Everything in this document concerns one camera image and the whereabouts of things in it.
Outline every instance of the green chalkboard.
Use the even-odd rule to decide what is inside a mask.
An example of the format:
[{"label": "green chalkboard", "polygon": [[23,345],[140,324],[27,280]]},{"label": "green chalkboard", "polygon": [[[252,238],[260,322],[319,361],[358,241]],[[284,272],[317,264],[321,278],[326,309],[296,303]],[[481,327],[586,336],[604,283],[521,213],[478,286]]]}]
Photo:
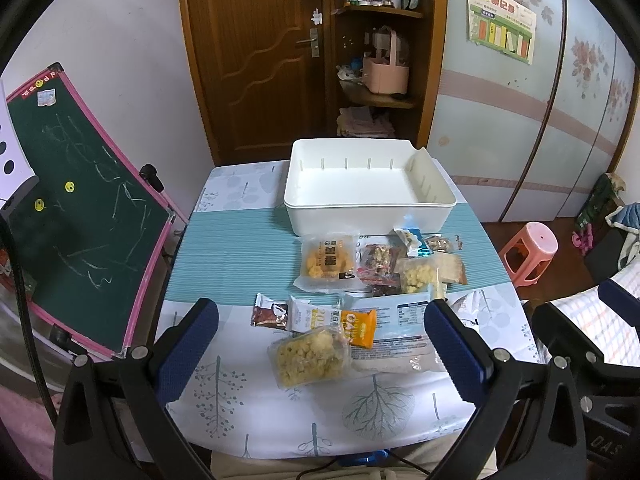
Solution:
[{"label": "green chalkboard", "polygon": [[40,179],[9,221],[22,266],[36,281],[36,309],[86,346],[119,352],[170,213],[83,107],[58,64],[8,99]]}]

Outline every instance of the white wall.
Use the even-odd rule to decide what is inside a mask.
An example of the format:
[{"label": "white wall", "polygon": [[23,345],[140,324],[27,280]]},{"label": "white wall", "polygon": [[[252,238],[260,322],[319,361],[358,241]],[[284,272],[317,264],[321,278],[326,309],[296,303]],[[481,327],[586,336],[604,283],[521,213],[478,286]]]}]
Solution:
[{"label": "white wall", "polygon": [[5,91],[57,61],[133,165],[155,165],[190,213],[213,162],[178,0],[55,0],[4,70]]},{"label": "white wall", "polygon": [[626,183],[626,191],[620,193],[620,198],[625,204],[640,202],[640,104],[616,173]]}]

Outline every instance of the chalkboard corner cap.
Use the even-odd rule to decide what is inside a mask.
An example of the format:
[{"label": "chalkboard corner cap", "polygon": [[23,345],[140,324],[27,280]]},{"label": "chalkboard corner cap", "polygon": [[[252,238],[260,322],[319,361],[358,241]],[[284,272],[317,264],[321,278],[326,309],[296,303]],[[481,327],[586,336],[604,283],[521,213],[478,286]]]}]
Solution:
[{"label": "chalkboard corner cap", "polygon": [[62,65],[58,62],[52,63],[47,67],[48,70],[54,71],[54,72],[64,72],[65,69],[62,68]]}]

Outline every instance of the shelf board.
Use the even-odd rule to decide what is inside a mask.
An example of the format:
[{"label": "shelf board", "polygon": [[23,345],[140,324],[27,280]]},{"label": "shelf board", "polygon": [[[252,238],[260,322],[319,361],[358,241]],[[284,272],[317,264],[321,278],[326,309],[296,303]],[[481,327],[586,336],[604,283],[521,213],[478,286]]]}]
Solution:
[{"label": "shelf board", "polygon": [[409,110],[415,107],[411,100],[394,99],[390,95],[373,94],[364,85],[351,81],[340,81],[342,91],[352,103],[363,106],[377,106],[379,108],[403,108]]},{"label": "shelf board", "polygon": [[396,9],[395,7],[374,7],[368,5],[346,5],[335,11],[336,15],[345,12],[381,12],[383,14],[397,14],[398,16],[408,16],[410,18],[423,18],[424,14],[415,10]]}]

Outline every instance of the sliding wardrobe door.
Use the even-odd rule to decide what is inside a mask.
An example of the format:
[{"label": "sliding wardrobe door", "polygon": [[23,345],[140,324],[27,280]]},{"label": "sliding wardrobe door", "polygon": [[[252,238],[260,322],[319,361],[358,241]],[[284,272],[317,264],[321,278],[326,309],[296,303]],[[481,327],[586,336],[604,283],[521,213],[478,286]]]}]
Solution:
[{"label": "sliding wardrobe door", "polygon": [[613,79],[611,80],[609,99],[598,136],[580,177],[558,216],[575,217],[580,212],[596,180],[607,171],[620,142],[626,115],[629,112],[636,70],[636,66],[622,45],[620,38],[616,38],[616,57],[613,63]]},{"label": "sliding wardrobe door", "polygon": [[542,127],[561,55],[562,0],[515,0],[536,13],[533,64],[467,39],[467,0],[449,0],[428,150],[481,221],[497,221]]},{"label": "sliding wardrobe door", "polygon": [[616,35],[589,0],[566,0],[566,5],[558,92],[542,142],[504,221],[556,218],[585,167],[605,115]]}]

